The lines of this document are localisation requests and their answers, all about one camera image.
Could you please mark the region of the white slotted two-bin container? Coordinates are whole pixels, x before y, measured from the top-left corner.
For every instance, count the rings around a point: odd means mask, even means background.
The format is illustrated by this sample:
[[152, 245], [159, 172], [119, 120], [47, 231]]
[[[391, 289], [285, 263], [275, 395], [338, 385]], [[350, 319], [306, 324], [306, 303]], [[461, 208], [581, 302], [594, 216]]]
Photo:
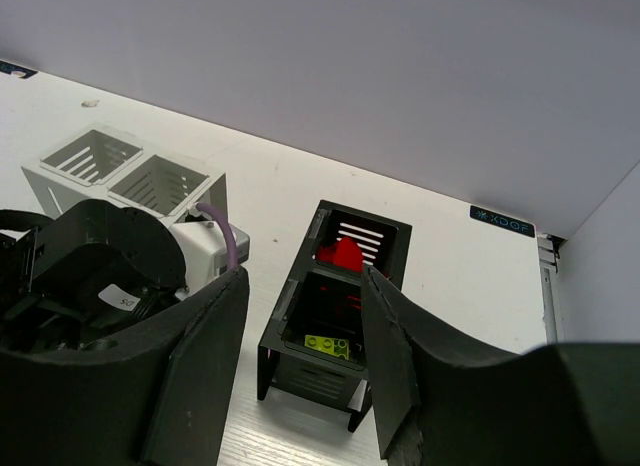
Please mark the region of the white slotted two-bin container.
[[165, 226], [205, 202], [228, 211], [226, 175], [202, 161], [94, 124], [22, 164], [43, 211], [56, 219], [85, 199], [139, 208]]

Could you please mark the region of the aluminium table rail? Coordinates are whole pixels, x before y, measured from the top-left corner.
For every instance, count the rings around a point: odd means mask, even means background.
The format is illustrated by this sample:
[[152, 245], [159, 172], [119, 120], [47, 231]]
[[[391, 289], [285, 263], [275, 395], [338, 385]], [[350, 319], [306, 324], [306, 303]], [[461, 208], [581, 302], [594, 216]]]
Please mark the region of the aluminium table rail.
[[558, 248], [552, 235], [539, 233], [536, 240], [543, 296], [543, 321], [547, 342], [563, 342], [565, 333], [558, 286]]

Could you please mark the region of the lime long brick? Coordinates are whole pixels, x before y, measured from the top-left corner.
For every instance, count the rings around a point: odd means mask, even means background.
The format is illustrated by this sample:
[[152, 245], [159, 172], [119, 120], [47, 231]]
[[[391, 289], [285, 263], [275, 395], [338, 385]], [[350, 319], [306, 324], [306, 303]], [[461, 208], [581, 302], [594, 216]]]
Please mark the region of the lime long brick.
[[349, 341], [345, 339], [306, 335], [304, 338], [304, 346], [333, 357], [344, 360], [350, 359]]

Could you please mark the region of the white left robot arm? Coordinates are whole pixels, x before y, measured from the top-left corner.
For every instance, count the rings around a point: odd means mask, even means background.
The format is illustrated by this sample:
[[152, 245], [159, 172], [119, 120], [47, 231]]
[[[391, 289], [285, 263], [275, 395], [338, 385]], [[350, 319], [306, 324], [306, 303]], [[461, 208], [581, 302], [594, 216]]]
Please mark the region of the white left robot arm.
[[175, 304], [186, 261], [159, 219], [83, 200], [58, 218], [1, 212], [1, 346], [82, 349]]

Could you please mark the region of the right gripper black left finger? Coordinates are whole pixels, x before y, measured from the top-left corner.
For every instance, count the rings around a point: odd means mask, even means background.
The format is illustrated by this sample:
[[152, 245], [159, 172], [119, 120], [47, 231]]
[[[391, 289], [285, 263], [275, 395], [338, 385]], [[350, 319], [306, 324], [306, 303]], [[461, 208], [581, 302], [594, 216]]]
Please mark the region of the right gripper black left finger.
[[236, 267], [83, 350], [1, 353], [5, 465], [214, 465], [249, 301]]

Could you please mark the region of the dark logo sticker left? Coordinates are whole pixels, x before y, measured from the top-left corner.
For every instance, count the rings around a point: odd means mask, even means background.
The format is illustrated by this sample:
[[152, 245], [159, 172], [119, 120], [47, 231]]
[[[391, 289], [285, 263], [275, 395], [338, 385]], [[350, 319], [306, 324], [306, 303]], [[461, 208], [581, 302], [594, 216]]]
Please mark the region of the dark logo sticker left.
[[37, 74], [36, 70], [26, 68], [4, 60], [0, 61], [0, 72], [19, 79], [29, 79]]

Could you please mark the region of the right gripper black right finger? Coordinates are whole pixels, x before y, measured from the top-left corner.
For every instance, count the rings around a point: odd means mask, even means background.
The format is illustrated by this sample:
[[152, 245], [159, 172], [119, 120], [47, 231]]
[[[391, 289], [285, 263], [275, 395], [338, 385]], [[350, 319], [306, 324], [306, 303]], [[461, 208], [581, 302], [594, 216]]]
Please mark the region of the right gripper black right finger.
[[639, 347], [554, 343], [515, 354], [361, 279], [376, 433], [390, 465], [635, 465]]

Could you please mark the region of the black slotted two-bin container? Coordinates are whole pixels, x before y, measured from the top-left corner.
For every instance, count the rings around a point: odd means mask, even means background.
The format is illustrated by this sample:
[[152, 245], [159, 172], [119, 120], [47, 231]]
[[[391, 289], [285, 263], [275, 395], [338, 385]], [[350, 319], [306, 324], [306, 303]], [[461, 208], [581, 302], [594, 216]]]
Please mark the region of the black slotted two-bin container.
[[[361, 319], [367, 266], [400, 287], [412, 227], [346, 205], [319, 202], [258, 344], [257, 397], [270, 388], [349, 414], [355, 431], [372, 407]], [[320, 262], [316, 253], [343, 237], [361, 248], [360, 273]], [[304, 346], [306, 335], [349, 341], [350, 359]]]

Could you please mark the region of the dark logo sticker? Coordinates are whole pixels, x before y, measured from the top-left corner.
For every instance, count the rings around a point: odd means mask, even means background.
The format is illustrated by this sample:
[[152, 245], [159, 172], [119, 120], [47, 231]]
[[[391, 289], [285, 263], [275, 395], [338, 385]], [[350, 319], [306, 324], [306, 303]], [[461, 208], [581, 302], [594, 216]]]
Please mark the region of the dark logo sticker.
[[37, 74], [36, 70], [26, 68], [4, 60], [0, 61], [0, 72], [19, 79], [29, 79]]
[[536, 237], [535, 226], [486, 208], [470, 206], [470, 218], [529, 238]]

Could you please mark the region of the red and lime brick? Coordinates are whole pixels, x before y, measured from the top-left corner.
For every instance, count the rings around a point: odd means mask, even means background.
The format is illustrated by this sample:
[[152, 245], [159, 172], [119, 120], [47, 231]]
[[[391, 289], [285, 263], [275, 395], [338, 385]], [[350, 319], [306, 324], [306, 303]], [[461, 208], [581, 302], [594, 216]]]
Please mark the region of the red and lime brick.
[[332, 245], [320, 247], [316, 259], [356, 273], [362, 271], [364, 262], [361, 248], [350, 237], [343, 237]]

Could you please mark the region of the dark logo sticker right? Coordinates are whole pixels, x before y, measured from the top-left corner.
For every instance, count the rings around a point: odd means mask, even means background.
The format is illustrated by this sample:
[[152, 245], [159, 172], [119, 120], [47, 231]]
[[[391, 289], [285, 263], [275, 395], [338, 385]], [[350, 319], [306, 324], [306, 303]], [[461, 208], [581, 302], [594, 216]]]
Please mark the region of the dark logo sticker right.
[[529, 238], [536, 237], [535, 226], [486, 208], [470, 206], [470, 218]]

